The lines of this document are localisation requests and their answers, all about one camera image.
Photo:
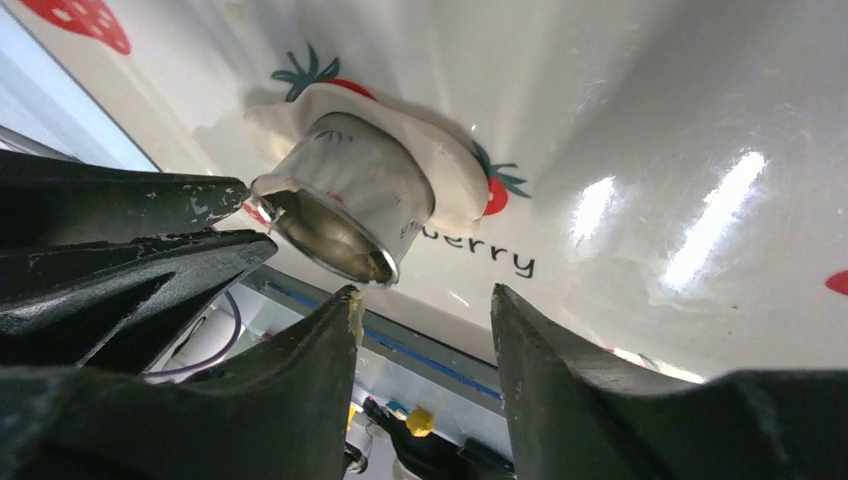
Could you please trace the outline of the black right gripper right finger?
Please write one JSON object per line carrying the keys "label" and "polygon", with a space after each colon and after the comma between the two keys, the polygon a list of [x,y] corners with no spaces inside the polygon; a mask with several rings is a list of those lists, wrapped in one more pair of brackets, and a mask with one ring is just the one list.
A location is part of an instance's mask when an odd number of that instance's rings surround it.
{"label": "black right gripper right finger", "polygon": [[847,374],[702,384],[610,353],[494,287],[491,327],[521,479],[843,479]]}

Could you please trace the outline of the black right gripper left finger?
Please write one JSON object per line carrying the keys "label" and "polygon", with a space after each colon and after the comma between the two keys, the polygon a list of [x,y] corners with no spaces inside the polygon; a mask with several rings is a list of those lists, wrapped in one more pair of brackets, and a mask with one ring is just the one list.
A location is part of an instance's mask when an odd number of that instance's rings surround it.
{"label": "black right gripper left finger", "polygon": [[94,368],[1,372],[5,479],[339,479],[359,291],[178,383]]}

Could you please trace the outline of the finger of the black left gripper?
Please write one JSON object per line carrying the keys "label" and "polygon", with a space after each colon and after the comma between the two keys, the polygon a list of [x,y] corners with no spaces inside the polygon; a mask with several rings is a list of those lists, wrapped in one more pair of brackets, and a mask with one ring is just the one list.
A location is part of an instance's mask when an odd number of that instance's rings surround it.
{"label": "finger of the black left gripper", "polygon": [[233,177],[140,172],[4,151],[1,250],[193,235],[238,211]]}
{"label": "finger of the black left gripper", "polygon": [[1,364],[143,371],[277,250],[253,230],[4,249]]}

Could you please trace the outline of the white dough piece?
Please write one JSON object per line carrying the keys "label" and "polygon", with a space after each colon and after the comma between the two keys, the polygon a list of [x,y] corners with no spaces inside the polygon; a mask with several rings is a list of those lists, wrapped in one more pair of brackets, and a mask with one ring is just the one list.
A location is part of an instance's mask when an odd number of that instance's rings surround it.
{"label": "white dough piece", "polygon": [[338,113],[382,130],[409,152],[434,194],[428,227],[453,236],[479,230],[489,201],[484,169],[459,140],[431,123],[328,83],[310,85],[293,102],[252,106],[243,120],[260,160],[271,166],[291,153],[319,119]]}

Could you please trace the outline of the strawberry print rectangular tray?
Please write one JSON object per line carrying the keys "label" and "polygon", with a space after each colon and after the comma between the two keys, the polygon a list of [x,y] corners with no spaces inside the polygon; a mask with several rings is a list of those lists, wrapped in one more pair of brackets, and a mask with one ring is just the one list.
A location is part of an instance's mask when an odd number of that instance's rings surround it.
{"label": "strawberry print rectangular tray", "polygon": [[450,132],[489,204],[381,312],[490,360],[511,286],[664,372],[847,366],[843,1],[5,1],[164,171],[251,181],[246,122],[347,87]]}

